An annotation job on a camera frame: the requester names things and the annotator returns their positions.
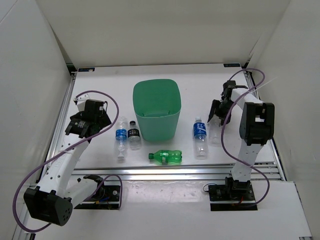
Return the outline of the clear unlabelled plastic bottle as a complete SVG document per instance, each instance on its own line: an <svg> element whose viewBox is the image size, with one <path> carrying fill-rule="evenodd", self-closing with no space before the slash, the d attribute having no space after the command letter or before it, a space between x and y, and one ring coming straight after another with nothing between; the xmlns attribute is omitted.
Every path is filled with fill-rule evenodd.
<svg viewBox="0 0 320 240"><path fill-rule="evenodd" d="M212 145L221 144L221 120L218 117L213 117L209 122L209 141Z"/></svg>

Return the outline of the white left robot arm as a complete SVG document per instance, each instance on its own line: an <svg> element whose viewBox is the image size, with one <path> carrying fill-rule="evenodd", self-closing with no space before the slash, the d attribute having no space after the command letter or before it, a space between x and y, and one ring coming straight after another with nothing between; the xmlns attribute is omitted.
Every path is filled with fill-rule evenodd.
<svg viewBox="0 0 320 240"><path fill-rule="evenodd" d="M71 116L63 140L69 149L63 150L36 187L28 188L23 195L32 218L64 226L74 207L86 199L104 198L103 178L98 175L86 175L70 188L67 185L91 136L109 125L111 120L102 107L80 111Z"/></svg>

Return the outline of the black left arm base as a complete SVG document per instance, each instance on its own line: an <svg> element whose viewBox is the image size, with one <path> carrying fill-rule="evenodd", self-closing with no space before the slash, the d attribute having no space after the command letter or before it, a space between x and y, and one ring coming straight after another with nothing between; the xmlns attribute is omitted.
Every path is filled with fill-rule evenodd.
<svg viewBox="0 0 320 240"><path fill-rule="evenodd" d="M105 184L110 178L116 178L119 185ZM78 210L120 210L123 199L123 181L117 174L107 175L102 178L98 175L88 174L83 177L96 183L98 189L92 196L75 206Z"/></svg>

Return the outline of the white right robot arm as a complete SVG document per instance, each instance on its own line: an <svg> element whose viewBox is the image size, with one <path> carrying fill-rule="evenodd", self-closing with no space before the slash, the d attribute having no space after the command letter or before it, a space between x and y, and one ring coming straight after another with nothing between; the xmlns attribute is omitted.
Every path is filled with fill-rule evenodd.
<svg viewBox="0 0 320 240"><path fill-rule="evenodd" d="M214 99L208 115L210 137L220 141L226 125L231 121L231 112L235 106L242 110L239 136L241 145L230 176L222 185L212 185L209 193L214 201L251 200L251 173L258 153L273 138L275 106L256 98L244 85L233 80L223 86L221 100Z"/></svg>

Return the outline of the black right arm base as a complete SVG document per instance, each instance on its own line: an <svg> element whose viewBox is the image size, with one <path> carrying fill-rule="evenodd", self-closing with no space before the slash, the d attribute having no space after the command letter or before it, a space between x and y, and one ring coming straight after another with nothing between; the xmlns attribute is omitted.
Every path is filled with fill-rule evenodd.
<svg viewBox="0 0 320 240"><path fill-rule="evenodd" d="M212 212L258 210L250 180L240 182L232 177L226 177L224 184L208 183L202 190L209 194Z"/></svg>

